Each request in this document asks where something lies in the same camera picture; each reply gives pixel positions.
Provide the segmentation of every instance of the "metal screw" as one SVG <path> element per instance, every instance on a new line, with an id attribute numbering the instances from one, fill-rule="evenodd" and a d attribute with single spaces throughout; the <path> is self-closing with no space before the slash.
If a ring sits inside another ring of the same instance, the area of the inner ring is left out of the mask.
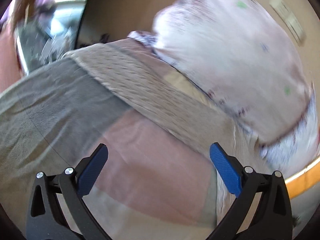
<path id="1" fill-rule="evenodd" d="M 67 175 L 70 175 L 73 173 L 73 168 L 67 168 L 65 171 L 64 171 L 65 174 Z"/>
<path id="2" fill-rule="evenodd" d="M 275 172 L 275 176 L 278 177 L 278 178 L 281 178 L 282 177 L 282 173 L 280 171 L 276 171 Z"/>
<path id="3" fill-rule="evenodd" d="M 247 166 L 247 167 L 244 168 L 244 171 L 246 173 L 253 173 L 253 168 L 251 168 L 250 166 Z"/>
<path id="4" fill-rule="evenodd" d="M 43 177 L 43 172 L 41 171 L 41 172 L 38 172 L 37 173 L 37 178 L 38 179 L 41 179 Z"/>

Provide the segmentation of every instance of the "blue gripper pad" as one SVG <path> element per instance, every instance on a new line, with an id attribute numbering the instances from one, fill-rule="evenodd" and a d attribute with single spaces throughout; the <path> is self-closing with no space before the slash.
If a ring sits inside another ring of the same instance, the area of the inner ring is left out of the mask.
<path id="1" fill-rule="evenodd" d="M 96 182 L 103 166 L 108 160 L 108 148 L 104 145 L 90 160 L 77 180 L 77 194 L 79 197 L 88 195 Z"/>
<path id="2" fill-rule="evenodd" d="M 239 197 L 241 187 L 241 177 L 236 170 L 232 167 L 228 160 L 228 155 L 224 152 L 218 144 L 212 144 L 210 147 L 210 159 L 219 172 L 224 184 L 231 194 Z"/>

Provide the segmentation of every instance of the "white pillow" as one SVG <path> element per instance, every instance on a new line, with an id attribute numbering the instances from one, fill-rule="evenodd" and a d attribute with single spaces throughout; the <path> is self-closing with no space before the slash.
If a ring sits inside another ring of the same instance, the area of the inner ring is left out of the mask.
<path id="1" fill-rule="evenodd" d="M 260 144 L 293 129 L 311 89 L 285 31 L 254 0 L 178 0 L 159 12 L 155 52 Z"/>

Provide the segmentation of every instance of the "beige wall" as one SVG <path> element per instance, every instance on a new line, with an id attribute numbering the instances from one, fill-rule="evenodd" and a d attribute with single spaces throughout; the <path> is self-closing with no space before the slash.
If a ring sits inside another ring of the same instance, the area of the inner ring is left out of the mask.
<path id="1" fill-rule="evenodd" d="M 112 41 L 134 30 L 150 31 L 155 14 L 175 0 L 89 0 L 84 12 L 81 41 L 99 39 L 110 33 Z"/>
<path id="2" fill-rule="evenodd" d="M 103 33 L 110 33 L 111 40 L 123 39 L 130 31 L 150 31 L 154 15 L 175 0 L 89 0 L 84 14 L 80 39 L 82 42 L 98 41 Z M 286 30 L 296 45 L 304 65 L 304 72 L 320 91 L 320 22 L 308 0 L 284 0 L 295 13 L 307 38 L 299 47 L 293 35 L 269 5 L 270 0 L 257 0 Z M 317 93 L 320 110 L 320 92 Z"/>

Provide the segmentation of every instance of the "pink cloth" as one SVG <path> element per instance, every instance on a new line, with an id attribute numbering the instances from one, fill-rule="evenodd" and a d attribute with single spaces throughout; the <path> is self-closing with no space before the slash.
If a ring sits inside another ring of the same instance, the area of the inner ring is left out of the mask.
<path id="1" fill-rule="evenodd" d="M 21 78 L 14 37 L 9 25 L 0 33 L 0 48 L 1 93 Z"/>
<path id="2" fill-rule="evenodd" d="M 96 184 L 99 190 L 145 215 L 198 223 L 213 168 L 206 158 L 135 110 L 118 120 L 88 154 L 99 143 L 109 149 Z"/>

